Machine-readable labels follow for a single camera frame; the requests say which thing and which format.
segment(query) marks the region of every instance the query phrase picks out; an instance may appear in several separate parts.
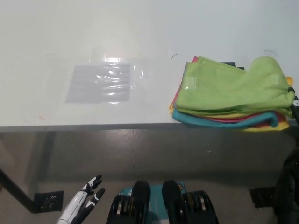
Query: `robotic finger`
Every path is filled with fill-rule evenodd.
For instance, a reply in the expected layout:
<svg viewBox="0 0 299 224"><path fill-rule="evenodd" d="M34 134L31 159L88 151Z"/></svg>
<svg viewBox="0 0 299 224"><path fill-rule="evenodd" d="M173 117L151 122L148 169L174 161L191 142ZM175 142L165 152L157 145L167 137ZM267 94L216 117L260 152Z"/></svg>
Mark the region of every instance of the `robotic finger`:
<svg viewBox="0 0 299 224"><path fill-rule="evenodd" d="M98 203L98 201L101 199L103 194L105 193L105 189L101 188L93 197L91 200L89 200L86 203L86 206L83 207L78 214L75 216L71 224L81 224L86 217L90 214L90 212L93 210L95 205Z"/></svg>
<svg viewBox="0 0 299 224"><path fill-rule="evenodd" d="M92 178L66 206L57 224L80 224L92 211L96 203L103 196L105 189L101 188L94 197L84 206L88 196L93 195L92 190L96 189L102 183L102 175Z"/></svg>

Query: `clear plastic sheet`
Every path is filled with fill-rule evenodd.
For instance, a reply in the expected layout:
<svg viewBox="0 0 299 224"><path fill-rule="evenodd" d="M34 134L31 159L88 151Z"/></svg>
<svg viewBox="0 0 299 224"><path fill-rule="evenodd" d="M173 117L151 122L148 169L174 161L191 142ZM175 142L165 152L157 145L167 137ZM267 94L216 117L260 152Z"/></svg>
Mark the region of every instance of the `clear plastic sheet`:
<svg viewBox="0 0 299 224"><path fill-rule="evenodd" d="M67 103L120 102L130 98L128 63L76 65Z"/></svg>
<svg viewBox="0 0 299 224"><path fill-rule="evenodd" d="M140 60L106 57L103 50L93 49L89 61L75 65L66 103L129 101L143 80L143 67Z"/></svg>

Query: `table leg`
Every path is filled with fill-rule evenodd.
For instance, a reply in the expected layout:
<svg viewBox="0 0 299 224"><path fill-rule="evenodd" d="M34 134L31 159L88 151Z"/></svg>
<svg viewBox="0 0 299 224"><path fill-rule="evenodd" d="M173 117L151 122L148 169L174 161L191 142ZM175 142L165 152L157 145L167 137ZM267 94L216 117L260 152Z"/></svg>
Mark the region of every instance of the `table leg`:
<svg viewBox="0 0 299 224"><path fill-rule="evenodd" d="M61 211L63 205L63 191L50 193L35 193L32 200L0 169L0 186L6 189L19 203L31 213Z"/></svg>

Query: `gray floor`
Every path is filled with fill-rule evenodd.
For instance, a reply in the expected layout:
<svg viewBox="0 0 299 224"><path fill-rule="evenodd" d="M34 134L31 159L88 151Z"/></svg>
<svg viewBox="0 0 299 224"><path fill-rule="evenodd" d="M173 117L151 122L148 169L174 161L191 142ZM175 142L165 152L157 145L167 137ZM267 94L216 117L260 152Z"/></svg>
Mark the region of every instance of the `gray floor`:
<svg viewBox="0 0 299 224"><path fill-rule="evenodd" d="M3 133L0 166L29 194L64 190L64 206L92 176L106 193L86 219L104 224L114 196L137 179L185 181L205 190L220 224L274 224L272 209L255 209L248 188L275 183L294 142L285 133L216 129ZM60 212L29 214L5 190L1 224L54 224Z"/></svg>

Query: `black object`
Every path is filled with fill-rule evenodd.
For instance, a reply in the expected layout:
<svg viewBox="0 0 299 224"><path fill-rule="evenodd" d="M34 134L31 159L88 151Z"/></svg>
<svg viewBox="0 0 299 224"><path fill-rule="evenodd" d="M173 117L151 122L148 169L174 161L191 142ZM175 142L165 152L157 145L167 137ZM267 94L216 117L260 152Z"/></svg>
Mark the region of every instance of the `black object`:
<svg viewBox="0 0 299 224"><path fill-rule="evenodd" d="M234 66L235 67L235 62L221 62L223 64L228 64L230 66Z"/></svg>
<svg viewBox="0 0 299 224"><path fill-rule="evenodd" d="M276 183L274 212L278 224L299 223L299 147L284 161Z"/></svg>
<svg viewBox="0 0 299 224"><path fill-rule="evenodd" d="M80 210L80 212L76 215L76 217L73 219L71 224L81 224L83 221L87 218L87 216L90 214L90 212L93 210L93 208L96 206L96 204L99 202L103 194L105 193L105 189L101 188L93 197L90 199L84 208Z"/></svg>
<svg viewBox="0 0 299 224"><path fill-rule="evenodd" d="M275 187L249 189L252 202L256 208L272 207Z"/></svg>
<svg viewBox="0 0 299 224"><path fill-rule="evenodd" d="M137 181L132 195L117 195L111 205L106 224L144 224L150 205L150 185Z"/></svg>
<svg viewBox="0 0 299 224"><path fill-rule="evenodd" d="M212 202L206 192L181 194L174 180L165 181L162 195L170 224L218 224Z"/></svg>
<svg viewBox="0 0 299 224"><path fill-rule="evenodd" d="M0 185L2 185L18 202L29 212L41 213L50 211L61 211L64 192L37 193L31 200L1 169Z"/></svg>

